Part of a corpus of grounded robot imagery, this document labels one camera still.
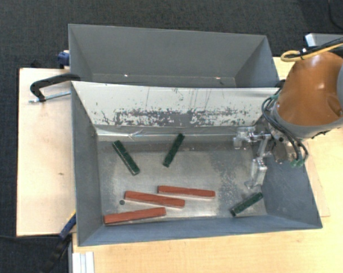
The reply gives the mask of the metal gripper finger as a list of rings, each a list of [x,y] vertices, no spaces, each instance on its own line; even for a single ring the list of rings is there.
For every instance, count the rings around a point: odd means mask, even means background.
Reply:
[[[245,186],[249,189],[253,189],[263,185],[266,172],[267,166],[263,158],[254,158],[251,162],[250,178],[245,182]]]
[[[240,149],[243,142],[255,143],[262,142],[263,149],[266,147],[267,142],[271,140],[271,134],[255,132],[255,127],[238,127],[235,136],[233,137],[233,147]]]

